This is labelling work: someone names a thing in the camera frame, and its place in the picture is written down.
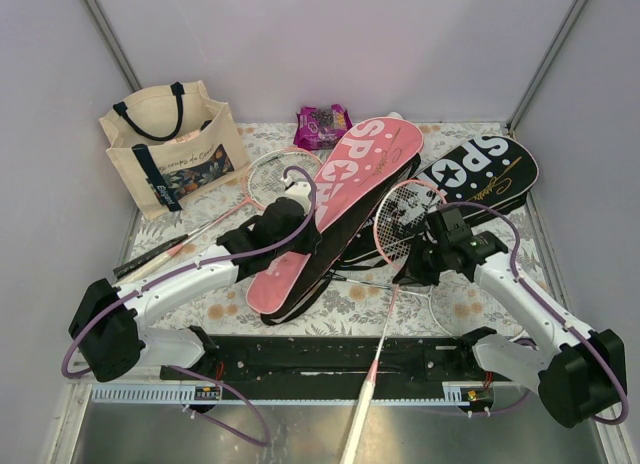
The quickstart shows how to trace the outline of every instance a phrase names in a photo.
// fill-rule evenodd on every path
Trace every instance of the racket handle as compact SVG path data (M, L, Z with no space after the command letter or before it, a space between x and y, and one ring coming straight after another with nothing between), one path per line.
M136 269L135 271L133 271L131 274L129 274L124 279L121 279L118 282L116 282L116 285L118 285L118 284L127 284L129 282L139 281L140 279L142 279L144 277L147 277L149 274L153 273L153 271L158 269L160 266L162 266L163 264L169 262L171 260L171 258L180 249L182 249L182 244L178 244L177 246L172 247L168 251L163 252L159 256L154 257L152 260L147 262L144 266Z
M130 272L139 269L141 266L145 265L154 257L162 254L164 251L168 251L176 244L180 244L184 241L189 234L183 234L178 237L174 237L173 239L168 240L167 242L163 242L159 246L154 247L150 251L145 252L144 254L136 257L135 259L131 259L129 262L125 262L121 266L116 267L113 270L113 275L116 276L116 279L122 279L124 276L129 274Z
M351 429L349 429L349 437L347 438L347 444L344 446L342 452L342 459L340 464L352 464L356 458L356 452L358 451L358 444L360 444L360 436L364 429L364 423L367 419L367 412L369 411L369 404L373 398L373 391L376 387L374 381L367 379L360 389L360 396L358 397L358 406L356 412L353 415L353 421L351 421Z

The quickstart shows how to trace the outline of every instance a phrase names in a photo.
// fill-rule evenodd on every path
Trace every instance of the white racket grip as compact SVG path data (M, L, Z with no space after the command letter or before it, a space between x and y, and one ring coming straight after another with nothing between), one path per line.
M344 446L344 452L342 453L342 459L340 464L352 464L356 458L356 452L358 451L358 444L360 444L360 436L364 429L364 423L367 419L367 412L369 411L369 404L373 398L373 391L376 388L376 383L367 379L360 389L360 396L358 396L358 407L353 415L353 421L351 421L351 429L349 429L349 437L347 438L347 444Z
M159 256L156 256L153 259L151 259L144 266L141 266L138 269L136 269L135 271L133 271L128 276L120 279L118 282L116 282L116 285L118 285L118 284L128 284L130 282L139 281L140 279L142 279L144 277L147 277L149 274L153 273L153 271L158 269L160 266L162 266L162 265L166 264L167 262L169 262L172 257L173 257L172 254L169 254L168 251L165 251L162 254L160 254Z

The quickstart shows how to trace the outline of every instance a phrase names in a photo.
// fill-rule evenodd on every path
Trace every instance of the robotic arm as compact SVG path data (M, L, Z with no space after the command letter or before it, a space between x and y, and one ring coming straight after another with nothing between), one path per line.
M547 411L565 427L620 402L619 389L589 350L595 349L626 394L624 345L613 331L595 332L571 315L515 265L495 235L474 235L458 208L432 212L427 221L435 242L425 233L416 236L394 282L437 285L443 271L462 273L494 296L538 346L533 351L492 329L478 329L470 333L470 346L481 368L538 394Z
M320 234L312 217L310 194L313 192L309 183L293 183L285 191L285 197L270 204L262 216L254 216L223 234L215 245L159 277L123 284L119 289L106 279L91 284L69 333L81 340L78 347L96 379L108 382L135 366L188 368L194 365L203 356L207 342L202 329L168 330L149 326L207 291L229 286L267 269L271 261L288 251L313 252ZM287 236L296 233L295 238L286 242ZM268 247L272 250L263 252ZM109 306L113 310L90 326Z

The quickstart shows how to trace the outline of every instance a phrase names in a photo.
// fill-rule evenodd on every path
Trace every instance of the beige tote bag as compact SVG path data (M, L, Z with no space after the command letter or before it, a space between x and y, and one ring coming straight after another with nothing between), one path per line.
M242 176L249 157L229 105L202 81L142 89L100 119L107 155L147 219Z

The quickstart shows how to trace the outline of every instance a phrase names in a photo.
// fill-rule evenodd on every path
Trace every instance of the white wall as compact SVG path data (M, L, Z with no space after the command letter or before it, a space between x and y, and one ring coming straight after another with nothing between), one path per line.
M128 92L79 0L0 0L0 462L46 447L86 286L133 212L97 118Z
M143 86L203 79L244 122L506 121L572 1L100 0Z
M572 305L626 345L640 442L640 0L592 0L518 139L540 162L542 215Z

